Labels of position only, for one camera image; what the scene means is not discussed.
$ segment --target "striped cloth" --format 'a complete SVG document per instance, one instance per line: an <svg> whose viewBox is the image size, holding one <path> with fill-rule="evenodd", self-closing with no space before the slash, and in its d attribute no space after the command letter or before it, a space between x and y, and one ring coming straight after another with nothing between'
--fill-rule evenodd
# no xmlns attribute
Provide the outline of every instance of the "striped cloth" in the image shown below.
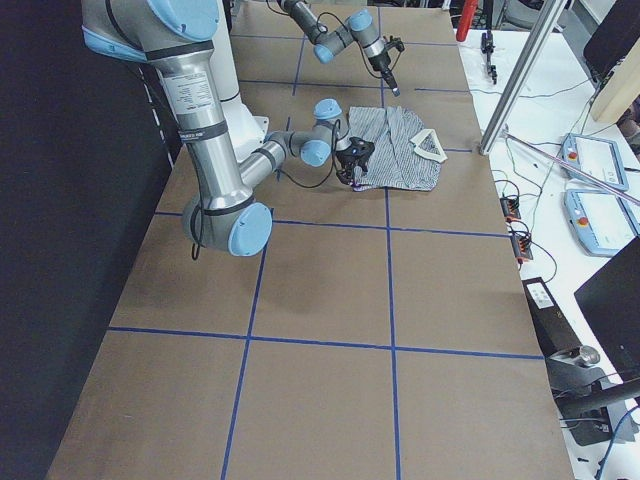
<svg viewBox="0 0 640 480"><path fill-rule="evenodd" d="M358 186L354 190L392 187L429 191L436 186L441 165L415 154L409 142L425 128L414 112L402 107L351 107L349 126L353 136L376 146L369 159L369 173L362 175L356 168ZM421 147L436 150L428 140Z"/></svg>

